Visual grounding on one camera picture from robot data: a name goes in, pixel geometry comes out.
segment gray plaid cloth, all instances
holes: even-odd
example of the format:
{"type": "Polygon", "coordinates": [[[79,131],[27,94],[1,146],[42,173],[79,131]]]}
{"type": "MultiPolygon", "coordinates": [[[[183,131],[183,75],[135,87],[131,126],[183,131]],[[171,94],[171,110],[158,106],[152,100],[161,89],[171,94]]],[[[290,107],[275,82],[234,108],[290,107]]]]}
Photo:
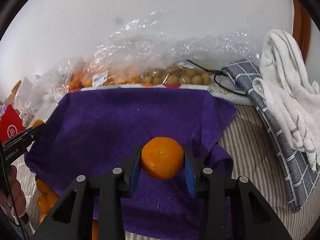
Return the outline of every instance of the gray plaid cloth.
{"type": "Polygon", "coordinates": [[[222,70],[255,103],[284,173],[289,204],[294,213],[298,212],[313,193],[320,175],[319,167],[317,166],[317,171],[313,172],[309,167],[306,153],[291,149],[275,117],[268,111],[263,99],[254,91],[252,81],[261,77],[258,68],[250,61],[241,60],[226,65],[222,70]]]}

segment white price tag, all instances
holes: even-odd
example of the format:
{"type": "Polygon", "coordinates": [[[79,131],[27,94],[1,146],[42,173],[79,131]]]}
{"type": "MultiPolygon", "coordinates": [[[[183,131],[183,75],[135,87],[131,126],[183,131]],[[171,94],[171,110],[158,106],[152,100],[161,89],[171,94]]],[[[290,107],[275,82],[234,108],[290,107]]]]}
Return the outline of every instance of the white price tag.
{"type": "Polygon", "coordinates": [[[193,65],[192,63],[190,63],[188,61],[179,62],[178,65],[181,66],[181,67],[189,68],[189,69],[193,69],[193,68],[196,67],[195,65],[193,65]]]}
{"type": "Polygon", "coordinates": [[[95,74],[92,77],[92,86],[98,87],[102,85],[104,82],[107,81],[107,78],[108,78],[108,70],[100,74],[95,74]]]}

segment red packaging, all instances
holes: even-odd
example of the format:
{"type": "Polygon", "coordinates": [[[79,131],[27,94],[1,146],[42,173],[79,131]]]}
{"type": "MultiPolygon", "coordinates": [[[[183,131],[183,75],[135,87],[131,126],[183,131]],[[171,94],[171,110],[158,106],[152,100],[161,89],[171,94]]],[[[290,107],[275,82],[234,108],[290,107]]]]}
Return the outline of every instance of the red packaging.
{"type": "Polygon", "coordinates": [[[0,119],[1,142],[4,143],[11,137],[24,130],[25,128],[22,125],[22,120],[20,119],[18,113],[12,108],[11,105],[9,105],[4,112],[4,115],[0,119]]]}

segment purple towel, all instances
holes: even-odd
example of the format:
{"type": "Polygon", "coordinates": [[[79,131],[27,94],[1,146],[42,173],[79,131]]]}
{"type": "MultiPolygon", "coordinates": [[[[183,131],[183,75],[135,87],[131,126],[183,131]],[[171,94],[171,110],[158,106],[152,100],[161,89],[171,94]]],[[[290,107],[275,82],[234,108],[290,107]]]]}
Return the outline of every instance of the purple towel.
{"type": "MultiPolygon", "coordinates": [[[[157,136],[183,145],[223,176],[232,159],[219,145],[236,109],[204,90],[107,89],[67,94],[47,121],[48,132],[25,154],[26,165],[61,194],[80,174],[104,174],[135,144],[157,136]]],[[[124,229],[161,239],[198,239],[202,201],[191,199],[184,173],[155,180],[141,171],[133,198],[122,199],[124,229]]]]}

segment black cord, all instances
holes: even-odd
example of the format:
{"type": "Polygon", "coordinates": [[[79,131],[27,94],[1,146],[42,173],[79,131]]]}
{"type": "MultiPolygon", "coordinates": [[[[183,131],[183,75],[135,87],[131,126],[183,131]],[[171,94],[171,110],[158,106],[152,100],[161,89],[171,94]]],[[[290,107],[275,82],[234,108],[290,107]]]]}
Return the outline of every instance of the black cord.
{"type": "Polygon", "coordinates": [[[238,95],[238,96],[243,96],[243,97],[246,97],[246,96],[247,96],[246,93],[239,93],[239,92],[237,92],[237,91],[233,91],[233,90],[231,90],[231,89],[229,89],[229,88],[226,88],[225,86],[221,85],[221,84],[216,80],[216,77],[217,77],[217,76],[225,76],[225,77],[227,77],[227,75],[226,75],[223,71],[221,71],[221,70],[209,70],[209,69],[206,69],[206,68],[204,68],[204,67],[201,67],[200,65],[192,62],[191,60],[188,60],[188,59],[187,59],[187,61],[190,62],[190,63],[192,63],[192,64],[194,64],[194,65],[196,65],[197,67],[203,69],[203,70],[206,71],[206,72],[213,73],[213,74],[214,74],[214,76],[213,76],[213,81],[214,81],[219,87],[225,89],[226,91],[228,91],[228,92],[230,92],[230,93],[236,94],[236,95],[238,95]]]}
{"type": "Polygon", "coordinates": [[[21,222],[20,222],[20,218],[18,217],[18,213],[17,213],[16,205],[14,203],[14,199],[13,199],[13,195],[12,195],[12,191],[11,191],[11,186],[9,184],[8,176],[7,176],[7,173],[5,172],[3,156],[4,156],[4,151],[3,151],[2,142],[0,141],[0,158],[1,158],[1,164],[2,164],[2,171],[3,171],[3,175],[4,175],[4,180],[5,180],[5,183],[7,185],[7,189],[9,191],[9,194],[10,194],[10,197],[11,197],[11,200],[12,200],[12,205],[13,205],[14,212],[15,212],[15,214],[17,216],[18,224],[19,224],[19,226],[21,228],[21,231],[22,231],[23,239],[27,240],[27,238],[26,238],[26,236],[24,234],[24,229],[23,229],[23,227],[21,225],[21,222]]]}

